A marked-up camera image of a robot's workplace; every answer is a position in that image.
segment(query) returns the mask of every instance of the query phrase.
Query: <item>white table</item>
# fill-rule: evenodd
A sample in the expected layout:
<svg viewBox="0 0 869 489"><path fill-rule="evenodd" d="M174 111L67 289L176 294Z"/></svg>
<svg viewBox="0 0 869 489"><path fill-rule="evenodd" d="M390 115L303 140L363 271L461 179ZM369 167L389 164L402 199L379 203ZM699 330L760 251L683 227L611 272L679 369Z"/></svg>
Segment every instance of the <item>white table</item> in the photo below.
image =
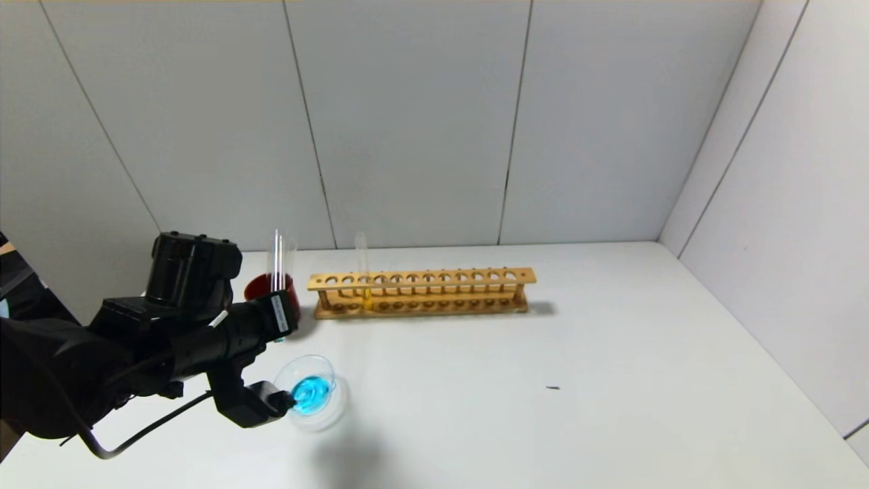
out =
<svg viewBox="0 0 869 489"><path fill-rule="evenodd" d="M244 430L202 403L102 461L76 439L25 436L3 489L238 487L869 487L869 468L718 301L658 244L372 250L372 270L533 266L531 312L452 318L310 317L312 272L355 252L301 251L304 333L245 379L320 353L352 405L327 432ZM248 253L236 295L264 270ZM560 390L547 389L548 385ZM96 427L104 445L184 399L136 399Z"/></svg>

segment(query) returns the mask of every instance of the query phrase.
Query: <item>glass petri dish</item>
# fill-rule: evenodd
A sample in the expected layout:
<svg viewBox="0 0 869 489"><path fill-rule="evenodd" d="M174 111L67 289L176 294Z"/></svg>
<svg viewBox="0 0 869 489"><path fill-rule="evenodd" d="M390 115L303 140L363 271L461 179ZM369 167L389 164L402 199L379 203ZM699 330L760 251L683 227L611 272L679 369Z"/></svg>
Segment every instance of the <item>glass petri dish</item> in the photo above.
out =
<svg viewBox="0 0 869 489"><path fill-rule="evenodd" d="M305 355L289 362L275 377L275 386L295 400L287 417L304 432L324 430L343 414L346 388L325 357Z"/></svg>

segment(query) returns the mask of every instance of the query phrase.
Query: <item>blue solution in petri dish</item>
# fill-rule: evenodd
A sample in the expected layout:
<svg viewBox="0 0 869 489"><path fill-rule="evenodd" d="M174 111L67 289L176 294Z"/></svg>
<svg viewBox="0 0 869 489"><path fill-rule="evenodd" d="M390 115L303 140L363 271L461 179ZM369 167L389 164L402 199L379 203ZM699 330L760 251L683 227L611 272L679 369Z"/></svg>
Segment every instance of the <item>blue solution in petri dish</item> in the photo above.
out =
<svg viewBox="0 0 869 489"><path fill-rule="evenodd" d="M311 375L303 378L289 394L295 399L293 409L300 414L314 414L328 402L329 382L325 378Z"/></svg>

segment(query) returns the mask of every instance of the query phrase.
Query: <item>test tube rack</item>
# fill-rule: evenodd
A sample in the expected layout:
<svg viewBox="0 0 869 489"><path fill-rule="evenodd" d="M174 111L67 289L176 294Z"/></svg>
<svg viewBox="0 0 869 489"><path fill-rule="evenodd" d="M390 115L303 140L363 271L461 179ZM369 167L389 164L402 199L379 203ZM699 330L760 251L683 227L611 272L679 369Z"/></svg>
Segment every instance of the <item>test tube rack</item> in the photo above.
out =
<svg viewBox="0 0 869 489"><path fill-rule="evenodd" d="M527 312L530 268L316 273L308 290L320 295L314 317L406 318Z"/></svg>

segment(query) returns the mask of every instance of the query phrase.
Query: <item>white wall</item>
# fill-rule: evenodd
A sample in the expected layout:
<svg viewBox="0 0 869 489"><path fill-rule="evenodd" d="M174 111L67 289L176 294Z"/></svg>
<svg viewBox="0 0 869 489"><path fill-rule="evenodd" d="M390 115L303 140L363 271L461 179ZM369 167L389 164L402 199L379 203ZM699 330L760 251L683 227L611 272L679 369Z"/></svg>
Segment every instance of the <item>white wall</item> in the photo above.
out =
<svg viewBox="0 0 869 489"><path fill-rule="evenodd" d="M159 232L36 2L0 3L0 229L83 322L142 292Z"/></svg>
<svg viewBox="0 0 869 489"><path fill-rule="evenodd" d="M332 248L280 2L46 2L160 228Z"/></svg>
<svg viewBox="0 0 869 489"><path fill-rule="evenodd" d="M657 238L757 4L45 9L159 227L262 249Z"/></svg>
<svg viewBox="0 0 869 489"><path fill-rule="evenodd" d="M843 434L869 416L867 25L808 4L681 257Z"/></svg>
<svg viewBox="0 0 869 489"><path fill-rule="evenodd" d="M496 244L528 1L287 12L338 246Z"/></svg>
<svg viewBox="0 0 869 489"><path fill-rule="evenodd" d="M766 93L807 0L772 0L760 6L727 92L700 147L661 243L679 256L724 176Z"/></svg>
<svg viewBox="0 0 869 489"><path fill-rule="evenodd" d="M848 439L848 445L863 459L869 466L869 426L856 432Z"/></svg>
<svg viewBox="0 0 869 489"><path fill-rule="evenodd" d="M536 2L503 244L657 239L758 2Z"/></svg>

